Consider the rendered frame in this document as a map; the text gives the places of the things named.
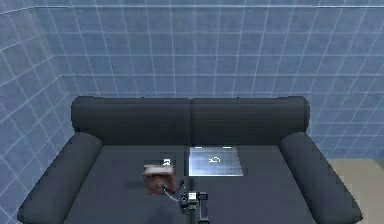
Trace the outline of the small black box white mark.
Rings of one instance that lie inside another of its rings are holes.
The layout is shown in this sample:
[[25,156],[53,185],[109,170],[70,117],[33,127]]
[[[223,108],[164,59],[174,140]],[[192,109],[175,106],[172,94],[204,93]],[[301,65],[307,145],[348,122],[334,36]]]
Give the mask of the small black box white mark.
[[166,152],[160,155],[160,164],[173,166],[176,164],[176,155],[174,153]]

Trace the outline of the silver closed laptop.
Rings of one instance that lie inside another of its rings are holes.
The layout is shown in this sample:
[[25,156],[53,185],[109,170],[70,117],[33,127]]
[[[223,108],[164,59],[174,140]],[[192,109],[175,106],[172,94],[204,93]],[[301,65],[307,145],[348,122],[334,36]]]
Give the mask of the silver closed laptop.
[[196,146],[190,148],[188,174],[193,177],[242,176],[235,146]]

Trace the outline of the dark grey sofa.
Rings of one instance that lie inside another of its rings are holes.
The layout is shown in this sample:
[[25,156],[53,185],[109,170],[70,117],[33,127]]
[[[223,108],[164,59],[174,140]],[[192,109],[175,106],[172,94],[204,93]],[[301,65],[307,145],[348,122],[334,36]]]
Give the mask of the dark grey sofa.
[[[73,136],[20,206],[22,224],[190,224],[148,193],[145,165],[176,155],[176,185],[208,193],[210,224],[358,224],[362,212],[307,129],[300,96],[102,98],[71,106]],[[242,176],[193,177],[196,146],[235,146]]]

